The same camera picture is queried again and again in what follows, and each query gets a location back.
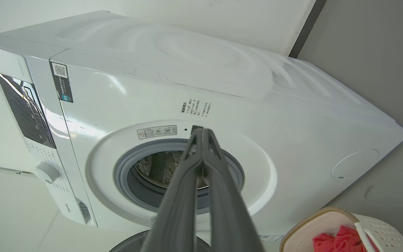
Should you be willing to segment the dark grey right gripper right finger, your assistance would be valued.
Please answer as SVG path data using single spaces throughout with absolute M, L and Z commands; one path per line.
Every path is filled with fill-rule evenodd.
M 211 250 L 263 252 L 224 152 L 211 129 L 203 129 L 203 165 L 208 171 L 211 196 Z

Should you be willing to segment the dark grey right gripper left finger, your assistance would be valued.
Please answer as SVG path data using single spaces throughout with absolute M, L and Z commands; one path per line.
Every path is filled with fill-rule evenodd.
M 143 252 L 195 252 L 197 169 L 202 163 L 203 130 L 192 132 L 178 168 L 142 244 Z

